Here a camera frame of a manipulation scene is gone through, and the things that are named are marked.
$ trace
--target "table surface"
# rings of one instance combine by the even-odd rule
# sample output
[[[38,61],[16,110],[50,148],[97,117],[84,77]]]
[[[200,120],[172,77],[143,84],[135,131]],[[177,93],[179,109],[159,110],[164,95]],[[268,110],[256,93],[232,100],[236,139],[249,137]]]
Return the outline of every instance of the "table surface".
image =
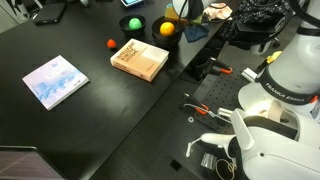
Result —
[[[262,57],[258,55],[250,54],[249,52],[246,52],[233,46],[226,46],[226,48],[222,50],[219,59],[233,68],[233,76],[238,76],[240,72],[242,72],[246,68],[255,70],[255,68],[264,60]],[[236,106],[237,108],[241,108],[239,107],[240,105],[238,103],[234,103],[237,100],[234,100],[233,98],[228,99],[227,97],[225,97],[225,101],[221,102],[218,100],[219,97],[212,96],[210,94],[212,89],[215,89],[219,91],[217,94],[221,93],[222,98],[224,98],[224,92],[220,91],[220,87],[217,87],[217,85],[219,85],[219,81],[222,79],[223,78],[221,77],[208,75],[193,95],[201,103],[207,105],[210,108],[210,110],[214,113],[217,113],[219,107],[229,109],[228,107]],[[249,81],[246,80],[244,77],[239,78],[237,81],[242,81],[244,85],[246,83],[249,83]],[[228,84],[224,85],[225,91],[228,89],[230,90],[230,96],[237,97],[237,89],[234,88],[233,90],[231,90]],[[193,123],[190,123],[188,121],[189,117],[194,117],[195,121]],[[208,115],[203,117],[206,117],[206,121],[219,121],[217,118],[213,119]],[[221,133],[223,132],[223,128],[228,129],[228,125],[229,124],[219,126],[219,128],[209,127],[207,126],[207,123],[202,122],[198,118],[197,113],[190,114],[181,112],[181,114],[174,121],[174,124],[165,133],[161,142],[161,147],[175,161],[177,161],[183,167],[187,168],[199,179],[219,179],[215,175],[215,173],[209,171],[205,167],[202,167],[201,161],[205,153],[212,154],[218,158],[227,160],[228,158],[226,157],[223,149],[217,148],[217,146],[215,145],[209,145],[200,141],[192,146],[191,155],[188,158],[186,157],[186,151],[189,142],[196,140],[204,133]]]
[[[138,39],[154,44],[152,22],[170,2],[149,0],[135,8],[118,0],[68,3],[57,24],[28,21],[0,34],[0,144],[35,146],[67,178],[91,177],[221,26],[210,24],[208,37],[194,43],[183,35],[152,83],[112,67],[115,51],[105,43],[114,39],[122,47],[130,39],[119,20],[144,15],[147,26]],[[90,82],[47,111],[22,78],[57,55]]]

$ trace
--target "brown book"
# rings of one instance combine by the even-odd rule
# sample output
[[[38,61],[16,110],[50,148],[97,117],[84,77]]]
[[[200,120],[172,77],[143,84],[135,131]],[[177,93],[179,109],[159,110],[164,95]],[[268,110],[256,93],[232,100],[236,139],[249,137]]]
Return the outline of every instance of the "brown book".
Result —
[[[111,64],[151,82],[168,59],[169,51],[130,39],[111,58]]]

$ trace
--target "book cover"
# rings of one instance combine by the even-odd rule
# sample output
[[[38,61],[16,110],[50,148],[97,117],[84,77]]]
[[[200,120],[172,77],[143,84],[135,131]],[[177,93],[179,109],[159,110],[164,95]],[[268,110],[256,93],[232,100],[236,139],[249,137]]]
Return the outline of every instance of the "book cover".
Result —
[[[168,59],[169,51],[130,39],[111,58],[111,64],[151,82]]]
[[[48,110],[89,81],[60,55],[26,75],[22,80]]]

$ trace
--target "yellow ball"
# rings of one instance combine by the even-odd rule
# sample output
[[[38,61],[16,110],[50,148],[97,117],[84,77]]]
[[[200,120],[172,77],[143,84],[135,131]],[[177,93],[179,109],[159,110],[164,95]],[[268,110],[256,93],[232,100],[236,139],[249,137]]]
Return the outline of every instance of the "yellow ball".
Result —
[[[160,34],[162,36],[171,36],[174,34],[174,25],[171,22],[164,22],[160,26]]]

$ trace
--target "red ball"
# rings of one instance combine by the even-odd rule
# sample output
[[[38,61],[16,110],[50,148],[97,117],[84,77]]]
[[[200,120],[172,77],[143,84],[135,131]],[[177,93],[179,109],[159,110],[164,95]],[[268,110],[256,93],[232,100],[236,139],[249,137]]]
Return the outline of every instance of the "red ball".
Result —
[[[107,42],[107,47],[109,49],[114,49],[117,47],[117,43],[113,39],[109,39]]]

